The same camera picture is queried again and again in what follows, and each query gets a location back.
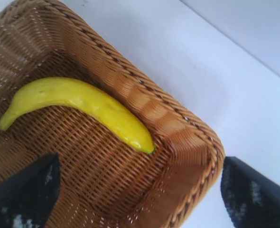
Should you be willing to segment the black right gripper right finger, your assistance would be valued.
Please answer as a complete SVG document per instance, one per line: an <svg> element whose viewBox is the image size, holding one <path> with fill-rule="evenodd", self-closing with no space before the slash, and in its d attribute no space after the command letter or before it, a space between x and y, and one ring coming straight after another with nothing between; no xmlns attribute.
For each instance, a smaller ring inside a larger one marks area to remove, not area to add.
<svg viewBox="0 0 280 228"><path fill-rule="evenodd" d="M280 228L280 185L237 157L225 157L220 190L234 227Z"/></svg>

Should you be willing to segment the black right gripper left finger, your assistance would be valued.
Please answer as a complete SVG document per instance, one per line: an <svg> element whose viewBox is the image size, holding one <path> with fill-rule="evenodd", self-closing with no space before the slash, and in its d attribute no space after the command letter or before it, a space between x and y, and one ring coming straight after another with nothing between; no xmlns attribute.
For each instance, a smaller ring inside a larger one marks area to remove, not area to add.
<svg viewBox="0 0 280 228"><path fill-rule="evenodd" d="M48 153L0 183L0 228L43 228L59 193L59 156Z"/></svg>

